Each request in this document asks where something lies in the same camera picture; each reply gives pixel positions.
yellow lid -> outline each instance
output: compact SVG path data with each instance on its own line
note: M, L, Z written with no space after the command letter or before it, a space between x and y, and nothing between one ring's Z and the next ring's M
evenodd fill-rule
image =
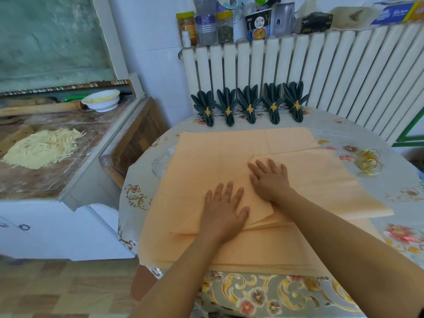
M217 12L216 18L218 20L225 20L225 19L232 19L233 18L233 11L223 11L223 12Z
M175 16L177 17L177 19L192 18L194 17L194 12L190 11L190 12L177 13Z

hand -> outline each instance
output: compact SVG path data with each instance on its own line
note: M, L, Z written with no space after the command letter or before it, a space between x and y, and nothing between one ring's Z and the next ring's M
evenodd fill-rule
M243 196L243 187L237 190L233 198L231 198L233 183L228 182L224 195L222 195L223 187L224 184L220 183L213 197L211 190L206 193L199 230L199 237L215 243L218 247L240 233L250 211L246 206L241 209L239 215L236 214L236 208Z
M278 167L271 159L268 159L268 163L269 167L259 160L256 160L256 165L248 163L253 172L250 180L257 195L264 200L277 202L279 197L291 190L287 167L284 164Z

green metal frame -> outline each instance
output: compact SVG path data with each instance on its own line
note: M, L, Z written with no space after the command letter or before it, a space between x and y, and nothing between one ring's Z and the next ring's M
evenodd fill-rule
M412 146L424 146L424 136L408 136L408 133L411 129L416 125L416 123L424 116L424 108L420 110L417 116L411 120L408 126L406 126L405 130L400 134L399 138L396 140L396 143L392 145L392 147L412 147Z

forearm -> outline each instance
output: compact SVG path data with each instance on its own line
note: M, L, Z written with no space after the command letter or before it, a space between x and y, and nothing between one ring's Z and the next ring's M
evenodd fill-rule
M420 267L294 191L276 202L368 317L418 316L424 307Z
M141 300L131 318L188 318L218 245L198 236Z

jar with yellow lid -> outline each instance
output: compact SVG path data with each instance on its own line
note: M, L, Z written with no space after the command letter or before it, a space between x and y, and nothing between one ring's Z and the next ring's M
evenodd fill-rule
M234 42L233 11L222 11L216 14L218 26L218 42Z
M194 26L194 12L183 12L176 14L178 27L180 29L180 37L182 37L183 31L188 31L190 35L191 45L197 44L196 27Z

